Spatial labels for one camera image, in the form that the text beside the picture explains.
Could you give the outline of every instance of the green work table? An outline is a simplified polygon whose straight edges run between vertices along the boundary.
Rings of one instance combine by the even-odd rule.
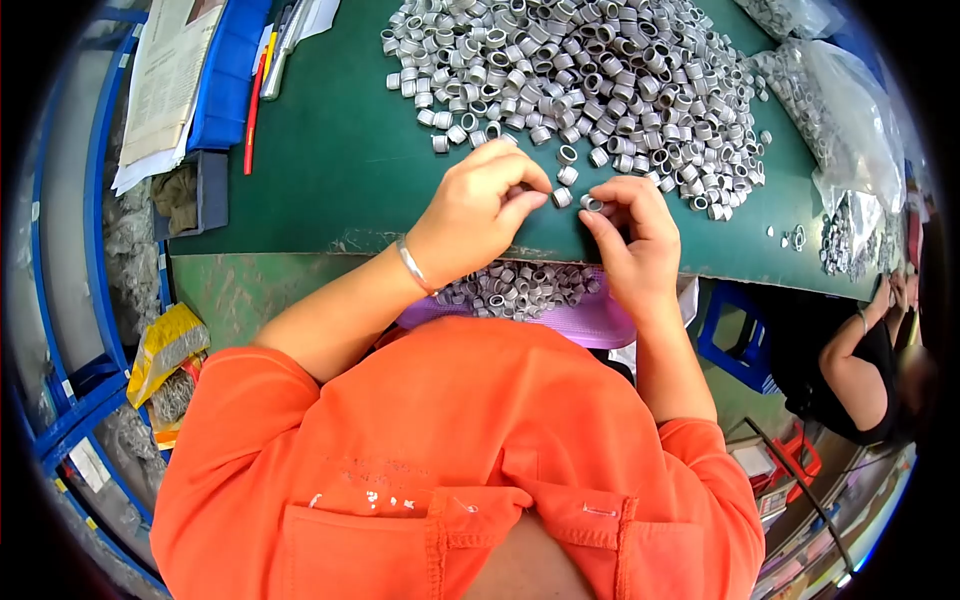
[[[385,58],[379,31],[400,0],[344,2],[332,30],[310,37],[288,60],[280,97],[261,103],[253,174],[243,175],[243,147],[229,154],[229,225],[174,240],[172,254],[328,252],[374,254],[408,230],[430,202],[444,171],[469,152],[453,147],[434,155],[431,131],[417,123],[412,99],[388,91],[386,75],[399,70]],[[751,55],[775,47],[731,0],[698,2]],[[822,208],[810,179],[815,163],[780,103],[754,98],[755,130],[773,143],[763,157],[766,185],[755,188],[730,221],[694,212],[676,191],[666,195],[683,241],[681,271],[774,283],[867,300],[876,271],[852,283],[824,273],[819,258]],[[551,176],[560,169],[558,137],[534,148],[528,132],[520,148]],[[593,169],[588,141],[575,147],[580,178],[574,204],[535,211],[520,229],[509,256],[531,260],[599,262],[596,247],[576,217],[576,199],[616,175]],[[802,252],[780,247],[787,230],[803,225]],[[775,235],[766,230],[773,227]]]

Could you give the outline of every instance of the cable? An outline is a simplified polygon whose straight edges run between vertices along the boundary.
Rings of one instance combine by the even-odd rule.
[[[804,472],[804,475],[806,475],[807,477],[810,477],[811,479],[816,479],[817,477],[822,477],[824,475],[829,475],[832,477],[835,475],[844,475],[846,473],[852,473],[856,470],[861,470],[864,467],[869,467],[870,465],[879,463],[880,461],[885,461],[886,459],[890,458],[894,454],[897,454],[901,450],[903,450],[903,448],[894,448],[892,450],[889,450],[886,454],[875,458],[869,463],[864,463],[863,465],[860,465],[858,467],[847,468],[845,470],[838,470],[832,473],[817,473],[816,475],[811,475],[810,473],[806,472],[806,466],[804,465],[804,451],[806,450],[806,421],[804,421],[804,427],[801,431],[802,433],[801,433],[801,440],[800,440],[800,460],[798,461],[798,464],[800,465],[800,470]]]

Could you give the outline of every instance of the black shirt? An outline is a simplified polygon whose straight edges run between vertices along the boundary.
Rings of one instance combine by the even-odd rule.
[[[856,300],[784,288],[777,292],[764,290],[759,296],[771,336],[771,374],[786,396],[787,410],[801,419],[815,419],[855,444],[889,440],[896,429],[900,403],[896,393],[897,357],[886,323],[881,320],[874,325],[853,351],[853,356],[876,367],[887,392],[883,419],[872,429],[860,431],[827,384],[819,364],[820,351],[856,314]]]

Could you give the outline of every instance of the blue plastic stool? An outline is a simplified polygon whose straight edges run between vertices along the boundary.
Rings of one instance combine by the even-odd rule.
[[[730,350],[722,350],[713,343],[724,304],[747,313],[740,340]],[[759,308],[736,284],[719,281],[710,295],[707,317],[697,338],[697,352],[751,390],[760,394],[779,394],[780,388],[770,374],[770,340],[769,336],[763,335],[766,326],[760,316]]]

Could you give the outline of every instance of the silver bracelet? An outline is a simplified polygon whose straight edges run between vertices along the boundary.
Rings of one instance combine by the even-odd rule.
[[[867,315],[864,314],[862,308],[857,308],[856,314],[860,315],[860,319],[863,319],[863,337],[867,337],[867,332],[870,331],[867,327]]]
[[[407,250],[407,236],[406,234],[400,234],[396,239],[396,251],[400,253],[400,262],[403,263],[403,266],[407,268],[407,271],[410,272],[410,275],[413,277],[414,281],[423,288],[423,291],[426,292],[427,296],[436,296],[438,290],[430,287],[430,284],[426,282],[426,279],[423,277],[423,271],[420,270],[420,267],[417,266],[417,262],[414,260],[414,257],[410,255],[410,251]]]

